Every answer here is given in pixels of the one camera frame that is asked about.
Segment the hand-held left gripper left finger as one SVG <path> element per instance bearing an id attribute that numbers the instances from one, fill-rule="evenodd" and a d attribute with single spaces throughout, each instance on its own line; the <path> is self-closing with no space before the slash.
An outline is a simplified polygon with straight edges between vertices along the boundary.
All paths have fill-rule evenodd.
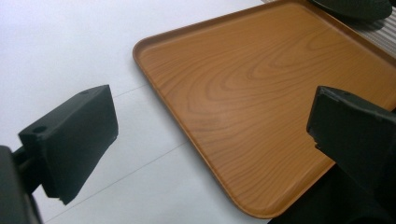
<path id="1" fill-rule="evenodd" d="M 107 85 L 77 93 L 19 133 L 25 189 L 41 186 L 48 197 L 70 203 L 118 133 Z"/>

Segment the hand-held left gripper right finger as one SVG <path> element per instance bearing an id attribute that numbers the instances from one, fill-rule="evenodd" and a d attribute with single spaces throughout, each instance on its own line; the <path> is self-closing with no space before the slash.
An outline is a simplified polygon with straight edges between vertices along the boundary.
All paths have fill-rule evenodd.
<path id="1" fill-rule="evenodd" d="M 306 126 L 318 149 L 376 198 L 396 198 L 396 114 L 319 86 Z"/>

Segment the wooden tray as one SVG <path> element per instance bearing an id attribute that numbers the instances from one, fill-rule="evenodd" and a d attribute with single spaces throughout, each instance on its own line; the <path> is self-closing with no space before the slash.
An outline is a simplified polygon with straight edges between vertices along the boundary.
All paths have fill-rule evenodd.
<path id="1" fill-rule="evenodd" d="M 306 132 L 318 86 L 396 108 L 396 57 L 308 0 L 139 41 L 134 60 L 233 203 L 284 213 L 331 167 Z"/>

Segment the black plate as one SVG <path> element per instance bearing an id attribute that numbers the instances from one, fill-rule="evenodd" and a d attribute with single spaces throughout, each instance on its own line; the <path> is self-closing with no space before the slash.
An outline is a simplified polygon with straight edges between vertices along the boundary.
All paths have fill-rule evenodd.
<path id="1" fill-rule="evenodd" d="M 389 0 L 308 0 L 334 15 L 354 20 L 384 20 L 392 14 Z"/>

